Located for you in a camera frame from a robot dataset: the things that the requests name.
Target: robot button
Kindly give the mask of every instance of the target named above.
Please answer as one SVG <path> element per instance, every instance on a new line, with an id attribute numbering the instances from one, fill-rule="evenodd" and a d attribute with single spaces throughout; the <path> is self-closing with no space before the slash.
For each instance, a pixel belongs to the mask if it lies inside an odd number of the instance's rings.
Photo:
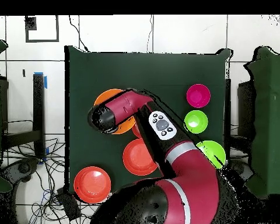
<path id="1" fill-rule="evenodd" d="M 168 126 L 169 126 L 169 123 L 168 123 L 166 120 L 159 120 L 159 121 L 156 123 L 156 129 L 157 129 L 158 131 L 163 131 L 163 130 L 165 130 Z"/>

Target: magenta bowl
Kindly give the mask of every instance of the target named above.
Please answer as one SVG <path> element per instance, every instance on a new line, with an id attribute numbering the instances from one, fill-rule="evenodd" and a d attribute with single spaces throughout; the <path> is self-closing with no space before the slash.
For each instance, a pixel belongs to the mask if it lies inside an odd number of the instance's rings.
<path id="1" fill-rule="evenodd" d="M 211 93 L 203 84 L 194 84 L 187 91 L 187 101 L 195 108 L 205 107 L 210 99 Z"/>

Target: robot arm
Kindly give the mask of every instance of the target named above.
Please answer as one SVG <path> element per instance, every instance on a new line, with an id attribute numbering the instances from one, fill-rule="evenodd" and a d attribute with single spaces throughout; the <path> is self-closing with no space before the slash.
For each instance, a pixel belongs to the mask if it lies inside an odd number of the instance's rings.
<path id="1" fill-rule="evenodd" d="M 219 205 L 216 169 L 151 97 L 125 90 L 92 107 L 88 123 L 109 134 L 131 116 L 163 178 L 142 180 L 113 194 L 94 214 L 92 224 L 211 224 Z M 109 223 L 99 223 L 115 204 Z M 137 212 L 134 218 L 127 218 L 132 212 Z"/>

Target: green bowl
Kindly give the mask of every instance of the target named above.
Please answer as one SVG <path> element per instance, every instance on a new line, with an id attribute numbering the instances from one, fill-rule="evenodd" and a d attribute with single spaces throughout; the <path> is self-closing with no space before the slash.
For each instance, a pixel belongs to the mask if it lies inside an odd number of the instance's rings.
<path id="1" fill-rule="evenodd" d="M 225 164 L 226 153 L 223 147 L 214 141 L 203 141 L 196 144 L 197 148 L 211 161 L 215 168 L 222 168 Z"/>
<path id="2" fill-rule="evenodd" d="M 208 126 L 208 117 L 203 111 L 190 111 L 184 118 L 185 126 L 194 134 L 199 134 Z"/>

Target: orange plate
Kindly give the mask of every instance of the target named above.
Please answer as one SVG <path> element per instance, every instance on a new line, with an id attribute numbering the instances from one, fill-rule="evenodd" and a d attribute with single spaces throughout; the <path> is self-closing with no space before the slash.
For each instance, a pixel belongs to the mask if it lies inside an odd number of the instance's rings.
<path id="1" fill-rule="evenodd" d="M 104 102 L 105 100 L 111 98 L 112 96 L 116 95 L 117 93 L 122 92 L 121 89 L 109 89 L 99 95 L 99 97 L 94 102 L 94 105 L 100 104 Z M 124 121 L 118 126 L 118 130 L 113 134 L 122 134 L 130 130 L 134 124 L 136 123 L 135 118 L 132 116 L 128 120 Z"/>

